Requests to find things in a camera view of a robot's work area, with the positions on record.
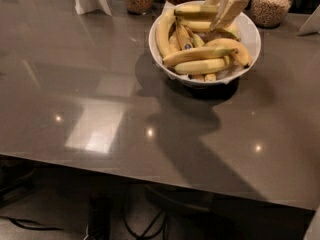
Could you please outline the white ceramic bowl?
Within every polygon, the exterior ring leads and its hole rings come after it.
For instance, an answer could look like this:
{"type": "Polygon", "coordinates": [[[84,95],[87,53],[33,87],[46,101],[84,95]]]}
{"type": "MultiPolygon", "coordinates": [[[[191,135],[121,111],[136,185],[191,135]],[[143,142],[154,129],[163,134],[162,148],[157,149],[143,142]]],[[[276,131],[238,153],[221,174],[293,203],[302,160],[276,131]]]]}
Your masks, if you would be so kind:
{"type": "MultiPolygon", "coordinates": [[[[202,2],[202,1],[191,1],[191,2],[179,4],[177,6],[170,4],[170,3],[167,3],[165,5],[162,13],[168,9],[175,9],[178,6],[181,6],[184,4],[192,4],[192,3],[204,4],[204,2],[202,2]]],[[[162,64],[162,59],[164,57],[160,54],[158,46],[157,46],[157,42],[156,42],[156,27],[157,27],[159,17],[155,20],[155,22],[153,23],[153,25],[150,29],[150,32],[149,32],[150,52],[152,54],[154,61],[156,62],[156,64],[158,65],[159,68],[161,68],[171,79],[177,80],[186,86],[189,86],[192,88],[206,88],[206,87],[218,85],[218,84],[227,84],[227,83],[233,81],[234,79],[242,76],[243,74],[247,73],[253,67],[253,65],[255,64],[255,62],[257,61],[257,59],[259,57],[260,50],[261,50],[261,38],[260,38],[260,34],[258,32],[258,29],[256,28],[256,26],[254,25],[254,23],[250,20],[250,18],[248,16],[241,13],[234,19],[234,21],[232,23],[235,23],[237,25],[237,27],[240,31],[240,34],[241,34],[241,39],[237,40],[237,41],[240,42],[241,44],[243,44],[248,49],[248,51],[251,55],[252,65],[249,68],[244,69],[241,66],[239,66],[237,64],[237,62],[234,60],[232,53],[230,53],[229,55],[226,55],[226,56],[230,56],[233,59],[233,64],[224,70],[215,72],[214,73],[216,75],[215,81],[201,82],[199,80],[190,79],[189,78],[190,75],[177,74],[176,71],[174,70],[174,67],[176,65],[171,66],[171,67],[166,67],[162,64]]],[[[186,17],[175,16],[175,21],[172,24],[171,29],[169,31],[169,37],[171,36],[173,31],[175,30],[175,22],[179,23],[179,19],[185,19],[185,20],[190,20],[190,21],[206,21],[206,22],[211,23],[211,20],[213,18],[199,19],[199,18],[186,18],[186,17]]],[[[196,39],[198,41],[204,42],[204,45],[202,47],[207,47],[206,46],[207,42],[209,42],[213,39],[219,38],[216,36],[216,34],[212,33],[211,31],[210,32],[193,32],[190,29],[187,29],[187,30],[188,30],[192,39],[196,39]]]]}

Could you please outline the yellow banana top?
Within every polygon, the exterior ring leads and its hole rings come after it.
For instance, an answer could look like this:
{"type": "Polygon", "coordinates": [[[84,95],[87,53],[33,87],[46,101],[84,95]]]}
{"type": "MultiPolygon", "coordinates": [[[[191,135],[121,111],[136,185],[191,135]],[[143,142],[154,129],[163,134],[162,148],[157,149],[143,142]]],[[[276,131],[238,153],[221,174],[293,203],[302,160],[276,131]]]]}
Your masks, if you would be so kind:
{"type": "Polygon", "coordinates": [[[190,21],[179,19],[179,23],[193,32],[210,32],[211,23],[206,21],[190,21]]]}

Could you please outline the yellow banana front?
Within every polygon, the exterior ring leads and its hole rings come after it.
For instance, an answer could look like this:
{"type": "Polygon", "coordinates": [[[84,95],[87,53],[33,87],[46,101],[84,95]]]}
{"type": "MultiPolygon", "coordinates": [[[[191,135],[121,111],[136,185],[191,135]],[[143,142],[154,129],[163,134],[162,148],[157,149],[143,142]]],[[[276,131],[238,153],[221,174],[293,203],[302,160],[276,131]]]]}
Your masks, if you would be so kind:
{"type": "Polygon", "coordinates": [[[210,74],[224,70],[233,64],[230,56],[216,59],[196,60],[177,64],[174,70],[180,75],[210,74]]]}

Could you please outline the yellow banana lower long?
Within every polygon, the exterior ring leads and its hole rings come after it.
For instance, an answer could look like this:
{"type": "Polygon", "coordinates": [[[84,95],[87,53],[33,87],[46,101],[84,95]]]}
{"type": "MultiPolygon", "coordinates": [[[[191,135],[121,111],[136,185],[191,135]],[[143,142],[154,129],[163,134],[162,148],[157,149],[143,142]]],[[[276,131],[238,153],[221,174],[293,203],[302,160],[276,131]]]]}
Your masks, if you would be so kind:
{"type": "Polygon", "coordinates": [[[230,53],[236,52],[235,48],[225,48],[225,47],[198,47],[191,48],[188,50],[178,51],[165,56],[162,59],[162,64],[166,67],[175,66],[183,62],[190,62],[195,60],[205,60],[205,59],[216,59],[230,53]]]}

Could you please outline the yellow banana left curved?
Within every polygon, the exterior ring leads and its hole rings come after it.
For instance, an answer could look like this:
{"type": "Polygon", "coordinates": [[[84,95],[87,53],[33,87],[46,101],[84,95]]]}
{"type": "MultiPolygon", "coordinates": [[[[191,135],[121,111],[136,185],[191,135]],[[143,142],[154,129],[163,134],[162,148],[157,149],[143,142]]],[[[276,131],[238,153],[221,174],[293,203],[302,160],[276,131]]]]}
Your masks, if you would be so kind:
{"type": "Polygon", "coordinates": [[[169,31],[175,21],[174,9],[168,9],[159,17],[156,27],[156,42],[160,54],[165,57],[170,54],[169,31]]]}

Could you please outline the glass jar of nuts right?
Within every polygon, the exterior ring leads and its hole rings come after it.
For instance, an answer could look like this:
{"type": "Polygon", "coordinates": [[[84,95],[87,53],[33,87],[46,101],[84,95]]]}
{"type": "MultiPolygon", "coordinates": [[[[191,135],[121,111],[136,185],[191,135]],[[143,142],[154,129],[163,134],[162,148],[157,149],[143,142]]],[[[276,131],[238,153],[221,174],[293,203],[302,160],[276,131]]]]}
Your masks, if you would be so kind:
{"type": "Polygon", "coordinates": [[[276,28],[288,14],[293,0],[252,0],[250,16],[262,28],[276,28]]]}

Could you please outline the small bananas underneath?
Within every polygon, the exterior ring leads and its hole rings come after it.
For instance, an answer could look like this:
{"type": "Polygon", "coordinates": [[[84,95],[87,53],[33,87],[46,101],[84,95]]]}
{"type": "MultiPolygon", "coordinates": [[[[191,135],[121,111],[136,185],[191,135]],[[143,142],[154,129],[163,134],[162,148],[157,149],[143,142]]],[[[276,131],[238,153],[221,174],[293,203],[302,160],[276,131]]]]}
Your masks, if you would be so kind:
{"type": "MultiPolygon", "coordinates": [[[[194,47],[202,47],[203,41],[192,39],[188,30],[178,22],[175,22],[175,30],[169,37],[169,47],[171,52],[178,52],[181,50],[188,50],[194,47]]],[[[201,82],[212,82],[216,80],[216,75],[211,74],[198,74],[190,75],[190,79],[199,80],[201,82]]]]}

